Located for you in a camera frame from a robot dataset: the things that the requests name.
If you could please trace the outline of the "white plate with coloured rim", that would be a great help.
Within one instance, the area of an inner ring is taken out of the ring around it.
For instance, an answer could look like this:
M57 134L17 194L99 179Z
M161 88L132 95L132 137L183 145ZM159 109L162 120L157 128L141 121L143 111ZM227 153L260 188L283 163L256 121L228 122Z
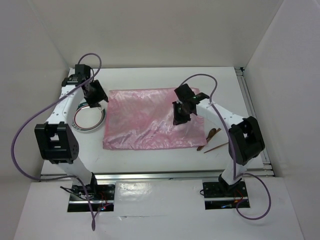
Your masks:
M90 133L99 129L107 116L102 106L91 108L86 101L82 101L74 114L71 126L78 132Z

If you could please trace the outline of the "pink satin rose cloth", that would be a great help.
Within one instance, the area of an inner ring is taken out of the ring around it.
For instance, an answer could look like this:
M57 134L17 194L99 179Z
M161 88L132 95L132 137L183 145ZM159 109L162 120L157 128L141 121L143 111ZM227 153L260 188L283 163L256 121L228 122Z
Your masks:
M206 144L202 117L174 125L174 88L110 90L102 147L105 150L171 150Z

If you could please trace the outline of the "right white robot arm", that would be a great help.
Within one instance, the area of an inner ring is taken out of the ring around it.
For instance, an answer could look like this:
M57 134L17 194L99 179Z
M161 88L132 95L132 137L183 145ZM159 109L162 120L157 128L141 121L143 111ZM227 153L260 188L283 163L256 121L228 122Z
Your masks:
M237 115L203 92L195 94L188 84L174 90L178 101L173 102L173 124L185 124L191 115L203 117L224 130L228 138L230 162L218 177L218 190L223 196L230 196L246 172L252 159L265 149L265 143L258 121L253 116Z

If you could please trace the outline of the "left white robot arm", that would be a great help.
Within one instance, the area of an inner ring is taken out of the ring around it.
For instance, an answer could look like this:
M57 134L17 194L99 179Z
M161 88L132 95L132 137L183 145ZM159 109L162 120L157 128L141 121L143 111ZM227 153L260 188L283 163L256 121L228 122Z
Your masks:
M108 97L100 82L94 79L93 69L78 63L74 74L62 81L59 103L45 123L35 126L34 133L41 157L57 165L66 175L73 176L76 193L92 200L99 193L97 179L80 160L80 146L72 132L72 123L82 100L89 108L102 110Z

